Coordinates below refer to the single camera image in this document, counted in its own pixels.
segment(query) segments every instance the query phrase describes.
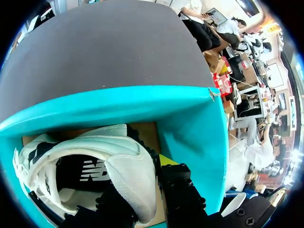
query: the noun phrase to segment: desk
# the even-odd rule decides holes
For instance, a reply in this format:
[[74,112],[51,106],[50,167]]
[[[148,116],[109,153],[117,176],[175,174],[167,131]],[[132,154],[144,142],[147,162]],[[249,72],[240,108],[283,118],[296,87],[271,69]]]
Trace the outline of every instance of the desk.
[[251,88],[244,89],[244,90],[240,91],[240,94],[247,94],[248,93],[249,95],[252,95],[252,93],[249,93],[249,92],[252,92],[252,91],[255,91],[255,90],[256,90],[256,93],[258,95],[261,114],[245,116],[245,117],[238,117],[237,110],[234,110],[234,117],[235,117],[236,121],[237,120],[244,120],[248,117],[254,117],[254,118],[265,118],[266,117],[267,111],[268,111],[268,109],[270,108],[270,105],[271,105],[271,100],[269,100],[269,96],[270,96],[269,88],[260,88],[258,86],[254,86],[254,87],[251,87]]
[[[246,53],[244,52],[240,52],[240,57],[241,59],[244,60],[249,60],[249,57]],[[245,77],[245,83],[250,84],[252,86],[255,86],[257,83],[260,82],[260,80],[257,77],[256,71],[254,70],[253,66],[250,66],[248,69],[244,69],[243,70],[243,75]],[[246,84],[243,83],[239,83],[238,85],[239,90],[241,89],[245,89],[247,87],[249,87]]]

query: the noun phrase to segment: person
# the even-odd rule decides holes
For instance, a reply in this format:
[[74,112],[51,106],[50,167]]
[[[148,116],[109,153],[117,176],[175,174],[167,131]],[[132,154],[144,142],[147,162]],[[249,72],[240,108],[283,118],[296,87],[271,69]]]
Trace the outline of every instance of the person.
[[239,43],[242,41],[242,38],[239,34],[238,29],[243,29],[247,26],[246,22],[233,17],[219,25],[217,27],[217,32],[223,40],[231,44],[231,47],[236,50],[238,49]]
[[204,19],[208,17],[201,14],[202,3],[200,0],[189,0],[188,4],[181,9],[180,19],[196,39],[201,52],[220,46],[219,37],[205,25]]
[[272,98],[275,98],[275,97],[276,97],[276,89],[271,89],[271,90],[270,90],[270,93],[271,93],[271,97],[272,97]]
[[281,107],[278,105],[276,106],[276,104],[273,104],[270,106],[270,123],[273,123],[274,121],[276,121],[276,116],[279,115],[281,113],[282,109]]
[[260,141],[258,139],[257,133],[257,121],[253,117],[248,117],[241,121],[234,122],[234,118],[229,119],[229,130],[234,128],[248,128],[245,138],[243,139],[246,143],[245,151],[243,156],[252,163],[258,170],[267,167],[270,165],[280,154],[280,148],[278,145],[275,147],[272,146],[269,139],[269,128],[270,123],[266,125],[264,130],[264,140]]

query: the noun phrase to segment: wall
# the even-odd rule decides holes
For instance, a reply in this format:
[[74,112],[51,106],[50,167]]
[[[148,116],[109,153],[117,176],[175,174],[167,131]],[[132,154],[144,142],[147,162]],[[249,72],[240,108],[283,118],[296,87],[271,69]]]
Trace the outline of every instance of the wall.
[[271,64],[277,64],[277,67],[279,68],[279,71],[280,71],[280,74],[281,74],[281,77],[282,77],[282,80],[283,80],[283,85],[281,86],[278,86],[275,88],[276,91],[280,91],[280,90],[284,90],[284,89],[288,89],[288,70],[285,68],[282,60],[277,57],[277,58],[273,58],[269,61],[267,61],[267,64],[268,65],[271,65]]
[[246,30],[260,23],[264,17],[263,10],[256,0],[253,0],[253,2],[256,4],[260,13],[251,18],[246,15],[236,0],[201,0],[201,2],[203,5],[202,12],[206,12],[214,7],[228,19],[232,17],[243,19],[247,23]]

